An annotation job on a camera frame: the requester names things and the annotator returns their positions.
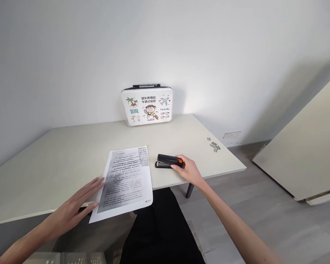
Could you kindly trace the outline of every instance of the desk leg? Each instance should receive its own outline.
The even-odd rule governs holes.
[[[190,198],[191,197],[191,194],[192,194],[192,191],[193,191],[193,188],[194,188],[194,185],[192,183],[190,183],[188,185],[188,189],[187,189],[187,193],[186,193],[186,198]]]

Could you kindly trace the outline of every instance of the finger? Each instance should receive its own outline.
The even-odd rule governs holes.
[[[180,168],[179,166],[172,164],[171,168],[173,168],[175,171],[178,171],[179,173],[181,173],[182,171],[184,171],[184,169]]]
[[[88,205],[83,211],[75,215],[75,218],[77,221],[81,221],[87,214],[89,214],[91,211],[93,211],[94,208],[96,208],[99,205],[98,202],[92,203]]]
[[[86,194],[84,194],[81,198],[78,199],[79,204],[84,204],[93,194],[95,194],[101,187],[103,187],[105,183],[99,183],[94,186],[93,189],[89,190]]]
[[[177,155],[176,157],[181,158],[185,163],[186,163],[186,161],[189,161],[190,160],[189,158],[187,158],[184,155]]]
[[[76,196],[76,199],[79,200],[81,197],[83,197],[86,193],[88,193],[91,189],[93,189],[94,187],[98,186],[102,181],[104,180],[104,177],[101,177],[100,179],[98,179],[96,182],[93,182],[92,184],[89,184],[88,186],[86,186],[83,190],[81,190],[78,193],[78,196]]]
[[[99,177],[94,178],[93,180],[91,180],[89,183],[87,183],[85,186],[83,186],[82,188],[80,188],[70,199],[73,200],[77,200],[78,198],[81,197],[81,193],[90,185],[92,185],[93,183],[97,182],[99,179]]]

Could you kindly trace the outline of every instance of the cartoon character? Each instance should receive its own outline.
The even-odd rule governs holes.
[[[137,100],[135,100],[133,98],[129,98],[129,97],[127,97],[126,101],[128,101],[129,103],[131,103],[131,106],[133,106],[133,107],[137,106],[136,103],[138,103]]]
[[[165,105],[168,105],[168,100],[169,100],[169,98],[167,97],[167,98],[160,98],[160,100],[162,100],[162,102],[160,103],[161,105],[163,104],[163,103],[165,103]]]
[[[154,117],[159,119],[159,117],[154,113],[155,109],[156,106],[153,106],[152,104],[146,106],[146,109],[144,109],[148,120],[154,120]]]

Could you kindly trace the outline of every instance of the case handle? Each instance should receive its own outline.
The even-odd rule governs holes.
[[[135,84],[132,85],[133,89],[144,89],[144,88],[153,88],[153,87],[161,87],[160,84]]]

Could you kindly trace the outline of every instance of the electrical outlet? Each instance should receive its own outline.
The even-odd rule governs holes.
[[[241,131],[238,132],[231,132],[231,133],[225,133],[223,136],[223,139],[228,139],[228,138],[236,138],[241,134]]]

